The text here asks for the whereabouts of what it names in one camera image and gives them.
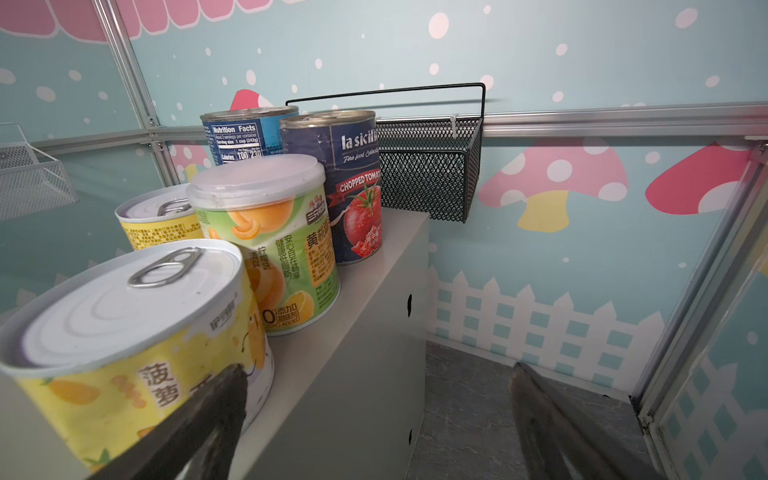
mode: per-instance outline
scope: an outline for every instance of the white picket fence illustration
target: white picket fence illustration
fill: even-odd
[[[430,333],[438,336],[442,333],[445,336],[447,330],[450,340],[461,342],[465,337],[469,337],[475,339],[475,347],[488,351],[493,351],[492,344],[503,346],[504,354],[513,359],[522,359],[524,353],[535,355],[541,367],[562,372],[572,367],[573,376],[602,382],[604,385],[610,383],[611,388],[622,392],[631,392],[634,388],[664,330],[664,321],[659,312],[641,320],[638,325],[632,325],[617,320],[611,302],[594,313],[581,313],[574,311],[574,304],[568,293],[552,305],[546,305],[536,302],[530,285],[517,296],[506,296],[499,292],[495,278],[491,278],[482,290],[478,290],[467,284],[463,272],[459,272],[452,283],[447,283],[438,278],[434,267],[430,267],[429,277],[431,284],[427,330]],[[450,302],[439,300],[440,290],[450,292]],[[467,307],[468,296],[480,299],[480,310]],[[514,307],[511,319],[497,315],[499,304]],[[449,321],[438,318],[438,309],[450,312]],[[546,327],[531,324],[531,314],[534,312],[549,315]],[[477,329],[465,327],[466,316],[479,319]],[[572,320],[589,325],[585,336],[567,332]],[[494,335],[496,324],[510,329],[508,338]],[[612,331],[632,335],[628,348],[607,343]],[[526,344],[529,333],[544,337],[541,347]],[[577,358],[572,357],[572,346],[567,346],[566,351],[572,356],[561,354],[563,342],[580,347]],[[612,356],[611,362],[601,361],[604,353]],[[616,357],[621,359],[619,365]]]

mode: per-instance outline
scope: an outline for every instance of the blue can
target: blue can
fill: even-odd
[[[216,165],[283,153],[280,120],[299,113],[296,106],[248,108],[202,114],[203,130]]]
[[[331,111],[280,121],[287,154],[326,168],[326,199],[336,263],[358,262],[382,244],[381,167],[376,113]]]

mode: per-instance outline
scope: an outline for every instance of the clear plastic lid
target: clear plastic lid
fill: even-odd
[[[315,157],[267,155],[199,173],[187,187],[187,198],[205,210],[248,208],[304,194],[325,181],[325,169]]]

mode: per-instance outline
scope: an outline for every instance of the pull tab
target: pull tab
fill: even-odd
[[[189,200],[186,198],[179,198],[160,205],[160,208],[157,209],[157,216],[163,217],[168,214],[178,214],[185,210],[189,210],[190,208],[192,208],[192,206],[190,205]]]
[[[187,255],[185,258],[181,260],[174,260],[174,258],[185,254]],[[165,257],[159,259],[157,262],[150,263],[146,267],[131,275],[131,278],[128,279],[128,286],[132,286],[133,288],[155,288],[156,286],[166,286],[170,283],[173,283],[184,276],[184,274],[189,271],[192,265],[197,261],[198,258],[200,258],[200,255],[202,254],[203,249],[199,247],[187,247],[176,250],[175,252],[171,252]],[[141,278],[152,270],[156,270],[162,266],[176,265],[181,265],[181,270],[169,276],[168,278],[163,278],[157,282],[145,283],[141,281]]]
[[[451,136],[454,138],[458,138],[458,133],[456,133],[456,116],[451,115]]]

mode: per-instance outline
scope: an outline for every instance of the can lid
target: can lid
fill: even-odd
[[[187,186],[174,185],[132,198],[120,205],[114,213],[118,218],[126,220],[164,220],[158,217],[172,218],[177,214],[193,212],[187,200]]]
[[[296,105],[245,108],[243,110],[214,111],[209,114],[202,114],[200,119],[202,121],[252,120],[254,118],[295,114],[298,111],[299,108]]]
[[[281,118],[280,126],[284,128],[327,127],[328,125],[354,124],[359,121],[376,118],[373,110],[338,110],[324,111],[318,114],[295,115]]]
[[[326,172],[315,157],[267,155],[199,173],[187,187],[195,208],[229,210],[272,204],[322,185]]]
[[[32,370],[31,376],[54,369],[51,376],[58,376],[138,353],[218,307],[222,292],[239,284],[242,263],[234,245],[200,239],[95,266],[38,297],[0,329],[0,367],[12,375]]]

